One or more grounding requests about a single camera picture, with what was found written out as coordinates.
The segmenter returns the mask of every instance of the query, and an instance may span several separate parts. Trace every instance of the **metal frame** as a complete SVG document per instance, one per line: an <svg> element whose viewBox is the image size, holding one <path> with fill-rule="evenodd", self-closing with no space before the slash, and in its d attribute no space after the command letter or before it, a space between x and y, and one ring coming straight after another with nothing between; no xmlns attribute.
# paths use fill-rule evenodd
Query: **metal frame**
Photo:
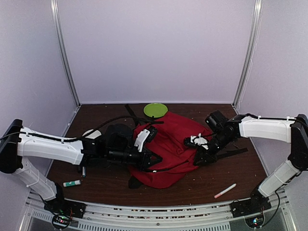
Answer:
<svg viewBox="0 0 308 231"><path fill-rule="evenodd" d="M249 70L250 70L250 66L251 66L251 58L252 58L253 51L254 51L255 46L256 46L256 39L257 39L257 34L258 34L258 30L259 30L259 25L260 25L262 5L263 5L263 0L256 0L255 1L255 10L254 10L254 15L253 15L252 24L251 24L251 31L250 31L247 53L246 53L246 57L245 57L244 66L243 66L243 69L242 69L242 74L241 74L239 86L237 88L235 98L234 98L234 101L233 101L233 106L235 108L238 108L238 106L239 106L241 96L242 96L243 91L245 89L245 83L248 79L248 74L249 74Z"/></svg>
<svg viewBox="0 0 308 231"><path fill-rule="evenodd" d="M74 81L72 78L72 73L71 69L69 67L68 59L67 59L67 54L64 46L64 39L63 39L63 34L62 34L62 29L61 29L61 22L60 22L60 15L59 15L59 10L58 10L58 0L51 0L51 10L52 10L52 16L54 20L54 24L56 27L56 32L58 35L58 41L59 41L59 46L60 46L60 52L61 52L61 59L63 63L63 67L65 70L65 75L68 81L69 88L72 92L75 104L77 107L80 106L80 101L77 95L76 87L74 85Z"/></svg>
<svg viewBox="0 0 308 231"><path fill-rule="evenodd" d="M284 190L279 192L283 219L288 231L296 231ZM269 197L272 210L278 204L277 196ZM244 217L233 218L230 203L220 202L207 205L188 205L170 207L134 207L85 203L83 219L74 218L72 229L82 231L203 231L230 230L230 222ZM27 231L30 220L37 218L50 222L52 214L43 209L44 204L35 192L26 201L26 210L19 225L19 231Z"/></svg>

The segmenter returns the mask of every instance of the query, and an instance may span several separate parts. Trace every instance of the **white marker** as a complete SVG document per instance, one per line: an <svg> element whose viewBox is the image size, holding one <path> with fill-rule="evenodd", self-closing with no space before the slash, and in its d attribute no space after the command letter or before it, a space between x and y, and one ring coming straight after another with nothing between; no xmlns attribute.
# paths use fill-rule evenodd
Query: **white marker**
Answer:
<svg viewBox="0 0 308 231"><path fill-rule="evenodd" d="M224 191L221 191L220 193L218 193L217 195L214 196L214 198L218 198L221 195L225 194L227 191L230 191L231 189L233 189L236 186L236 184L231 185L230 187L226 188Z"/></svg>

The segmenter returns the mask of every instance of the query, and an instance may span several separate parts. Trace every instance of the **green plate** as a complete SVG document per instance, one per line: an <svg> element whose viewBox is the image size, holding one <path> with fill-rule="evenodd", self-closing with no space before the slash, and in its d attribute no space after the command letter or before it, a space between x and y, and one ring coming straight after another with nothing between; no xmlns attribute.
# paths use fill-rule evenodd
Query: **green plate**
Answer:
<svg viewBox="0 0 308 231"><path fill-rule="evenodd" d="M168 108L162 103L150 103L144 107L143 111L148 117L159 118L167 113Z"/></svg>

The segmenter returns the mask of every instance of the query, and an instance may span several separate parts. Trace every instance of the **marker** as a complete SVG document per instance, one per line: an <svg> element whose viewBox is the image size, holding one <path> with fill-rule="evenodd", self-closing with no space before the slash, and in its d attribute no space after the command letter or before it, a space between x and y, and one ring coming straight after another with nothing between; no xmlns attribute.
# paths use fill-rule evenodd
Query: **marker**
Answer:
<svg viewBox="0 0 308 231"><path fill-rule="evenodd" d="M74 186L74 185L79 185L79 184L81 184L81 181L76 180L76 181L64 182L63 186L69 187L69 186Z"/></svg>
<svg viewBox="0 0 308 231"><path fill-rule="evenodd" d="M226 192L230 191L231 189L233 189L236 186L236 184L231 185L230 187L226 188L224 191L221 191L220 193L218 193L217 195L214 196L214 198L218 198L221 195L225 194Z"/></svg>
<svg viewBox="0 0 308 231"><path fill-rule="evenodd" d="M86 177L86 167L82 167L82 177Z"/></svg>

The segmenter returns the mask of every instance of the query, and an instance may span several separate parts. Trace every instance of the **red backpack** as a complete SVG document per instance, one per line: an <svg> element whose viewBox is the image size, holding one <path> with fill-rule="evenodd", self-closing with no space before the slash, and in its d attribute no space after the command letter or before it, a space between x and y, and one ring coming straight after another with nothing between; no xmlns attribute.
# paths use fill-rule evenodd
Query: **red backpack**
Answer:
<svg viewBox="0 0 308 231"><path fill-rule="evenodd" d="M133 178L141 183L163 189L183 178L186 173L198 168L193 165L196 149L186 147L184 139L199 133L207 136L211 131L191 119L171 112L167 112L157 121L164 123L153 125L158 133L150 143L146 143L145 147L161 156L162 162L153 165L146 172L139 171L133 166L128 168ZM138 126L134 130L134 138L147 126L147 124Z"/></svg>

